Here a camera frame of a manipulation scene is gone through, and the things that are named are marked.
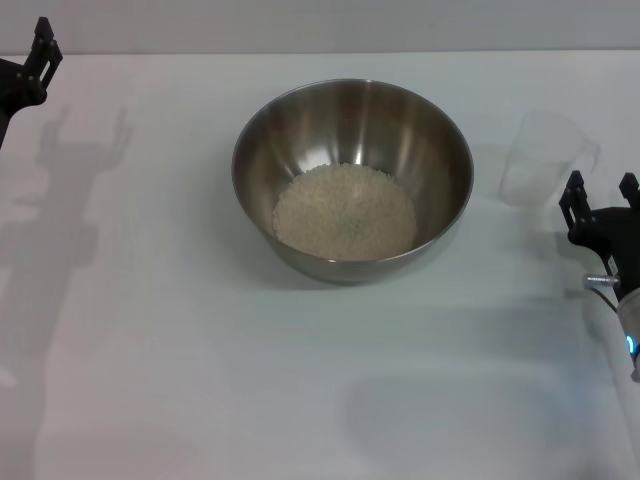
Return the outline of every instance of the cable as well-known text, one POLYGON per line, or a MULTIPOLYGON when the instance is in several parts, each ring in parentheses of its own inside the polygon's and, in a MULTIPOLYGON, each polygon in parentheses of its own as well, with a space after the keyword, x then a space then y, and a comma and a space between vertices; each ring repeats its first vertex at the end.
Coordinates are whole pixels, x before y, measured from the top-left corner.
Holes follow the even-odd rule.
POLYGON ((616 315, 618 314, 618 309, 616 308, 616 306, 615 306, 613 303, 611 303, 611 300, 609 300, 609 299, 605 296, 605 294, 604 294, 604 293, 602 293, 600 290, 598 290, 598 289, 596 289, 596 288, 592 288, 592 287, 587 288, 587 290, 591 290, 593 293, 595 293, 596 295, 598 295, 598 296, 602 299, 602 301, 603 301, 604 303, 606 303, 606 304, 609 306, 609 308, 610 308, 611 310, 613 310, 613 311, 616 313, 616 315))

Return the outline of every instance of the white surface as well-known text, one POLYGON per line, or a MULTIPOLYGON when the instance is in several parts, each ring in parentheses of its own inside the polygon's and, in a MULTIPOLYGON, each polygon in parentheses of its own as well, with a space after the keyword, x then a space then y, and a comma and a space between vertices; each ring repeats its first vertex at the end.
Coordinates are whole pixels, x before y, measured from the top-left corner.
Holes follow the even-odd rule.
POLYGON ((580 289, 598 262, 557 207, 496 192, 542 108, 600 142, 590 200, 621 203, 639 74, 638 52, 67 57, 0 154, 0 478, 638 478, 626 342, 580 289), (249 117, 332 77, 428 97, 476 162, 448 247, 371 286, 289 270, 230 183, 249 117))
POLYGON ((640 48, 636 0, 3 0, 0 52, 40 15, 63 53, 640 48))

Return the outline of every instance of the metal mixing bowl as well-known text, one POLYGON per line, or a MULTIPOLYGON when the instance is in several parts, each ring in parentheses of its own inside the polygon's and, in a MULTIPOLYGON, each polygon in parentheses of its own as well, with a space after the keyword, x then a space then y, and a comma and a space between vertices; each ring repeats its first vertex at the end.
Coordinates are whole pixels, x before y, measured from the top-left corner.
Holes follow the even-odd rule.
POLYGON ((321 280, 361 283, 408 264, 451 228, 471 194, 473 161, 456 125, 419 95, 370 80, 330 80, 262 108, 240 134, 232 175, 242 208, 283 260, 321 280), (415 203, 418 227, 411 251, 374 261, 336 261, 275 237, 273 209, 280 192, 296 175, 333 163, 368 165, 404 187, 415 203))

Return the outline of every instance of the white table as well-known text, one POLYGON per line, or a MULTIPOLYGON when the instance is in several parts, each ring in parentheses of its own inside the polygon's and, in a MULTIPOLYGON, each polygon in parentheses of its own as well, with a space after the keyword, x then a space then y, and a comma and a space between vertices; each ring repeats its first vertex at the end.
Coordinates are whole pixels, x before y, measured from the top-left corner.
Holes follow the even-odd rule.
POLYGON ((0 154, 0 478, 637 479, 599 262, 495 192, 542 108, 601 144, 593 206, 622 204, 638 78, 640 52, 66 57, 0 154), (371 286, 290 270, 230 182, 256 110, 337 77, 429 98, 476 162, 451 244, 371 286))

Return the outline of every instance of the uncooked rice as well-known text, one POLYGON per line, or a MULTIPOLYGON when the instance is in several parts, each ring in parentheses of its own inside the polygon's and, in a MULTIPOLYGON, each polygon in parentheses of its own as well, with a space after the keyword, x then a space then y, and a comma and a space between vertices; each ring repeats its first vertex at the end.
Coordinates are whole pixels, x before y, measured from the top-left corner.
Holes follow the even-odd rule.
POLYGON ((323 165, 294 178, 273 211, 277 238, 332 260, 378 260, 411 250, 413 202, 389 175, 323 165))

